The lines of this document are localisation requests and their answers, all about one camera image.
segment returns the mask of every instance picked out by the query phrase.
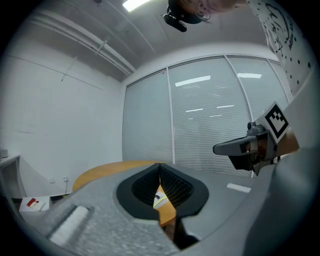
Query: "wooden table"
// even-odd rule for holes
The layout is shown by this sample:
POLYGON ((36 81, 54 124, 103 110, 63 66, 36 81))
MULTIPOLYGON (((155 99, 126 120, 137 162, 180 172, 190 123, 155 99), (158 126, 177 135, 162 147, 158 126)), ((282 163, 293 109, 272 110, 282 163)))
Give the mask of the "wooden table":
MULTIPOLYGON (((74 182, 72 191, 77 190, 84 184, 93 181, 95 179, 99 179, 104 176, 116 174, 119 172, 123 172, 125 170, 140 167, 140 166, 146 166, 150 164, 159 163, 158 161, 123 161, 123 162, 113 162, 113 163, 107 163, 104 165, 97 166, 95 168, 92 168, 90 170, 87 170, 83 174, 81 174, 74 182)), ((161 207, 157 209, 159 211, 159 219, 160 219, 160 226, 164 227, 169 222, 171 222, 176 217, 176 209, 173 207, 173 205, 168 201, 161 207)))

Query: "white box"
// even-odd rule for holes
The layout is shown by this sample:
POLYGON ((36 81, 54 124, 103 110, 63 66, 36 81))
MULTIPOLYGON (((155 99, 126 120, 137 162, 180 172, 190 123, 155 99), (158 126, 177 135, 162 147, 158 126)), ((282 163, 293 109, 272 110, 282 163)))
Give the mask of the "white box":
POLYGON ((21 214, 22 218, 31 225, 36 224, 37 220, 47 211, 50 209, 52 204, 50 196, 33 196, 33 197, 24 197, 22 199, 19 213, 21 214), (27 203, 32 199, 35 198, 41 202, 44 202, 43 207, 41 210, 33 209, 27 206, 27 203))
POLYGON ((0 158, 7 158, 8 157, 8 150, 0 148, 0 158))

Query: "ceiling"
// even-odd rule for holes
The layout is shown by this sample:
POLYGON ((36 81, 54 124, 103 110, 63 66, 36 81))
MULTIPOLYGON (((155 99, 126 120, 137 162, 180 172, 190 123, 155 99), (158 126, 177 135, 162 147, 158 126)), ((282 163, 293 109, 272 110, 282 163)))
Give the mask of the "ceiling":
POLYGON ((93 33, 136 69, 170 51, 208 42, 266 44, 261 23, 248 7, 214 15, 210 23, 187 24, 182 33, 163 19, 168 0, 152 0, 132 12, 125 0, 51 0, 41 8, 55 12, 93 33))

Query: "ceiling light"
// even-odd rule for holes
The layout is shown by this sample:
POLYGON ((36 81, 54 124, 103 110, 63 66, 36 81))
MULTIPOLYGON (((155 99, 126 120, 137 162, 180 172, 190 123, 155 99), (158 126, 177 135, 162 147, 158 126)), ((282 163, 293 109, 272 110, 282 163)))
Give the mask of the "ceiling light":
POLYGON ((261 78, 262 74, 238 73, 238 78, 261 78))
POLYGON ((211 79, 211 75, 207 75, 207 76, 201 76, 201 77, 197 77, 197 78, 193 78, 193 79, 189 79, 189 80, 185 80, 185 81, 181 81, 181 82, 176 82, 175 86, 184 86, 184 85, 188 85, 188 84, 192 84, 192 83, 196 83, 196 82, 201 82, 201 81, 205 81, 205 80, 210 80, 211 79))
POLYGON ((233 107, 234 105, 227 105, 227 106, 217 106, 217 109, 222 109, 222 108, 230 108, 233 107))
POLYGON ((149 2, 150 0, 128 0, 124 2, 122 5, 124 8, 128 10, 128 12, 133 11, 134 9, 142 6, 143 4, 149 2))
POLYGON ((199 111, 199 110, 203 110, 203 108, 198 108, 198 109, 187 110, 186 112, 193 112, 193 111, 199 111))

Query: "glass partition wall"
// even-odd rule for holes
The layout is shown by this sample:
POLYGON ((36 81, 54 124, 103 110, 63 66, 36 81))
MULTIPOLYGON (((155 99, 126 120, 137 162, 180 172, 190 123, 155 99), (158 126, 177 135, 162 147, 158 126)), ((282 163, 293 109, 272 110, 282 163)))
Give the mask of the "glass partition wall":
POLYGON ((154 160, 250 177, 213 146, 246 135, 247 123, 292 100, 281 66, 250 56, 215 56, 166 67, 126 89, 123 160, 154 160))

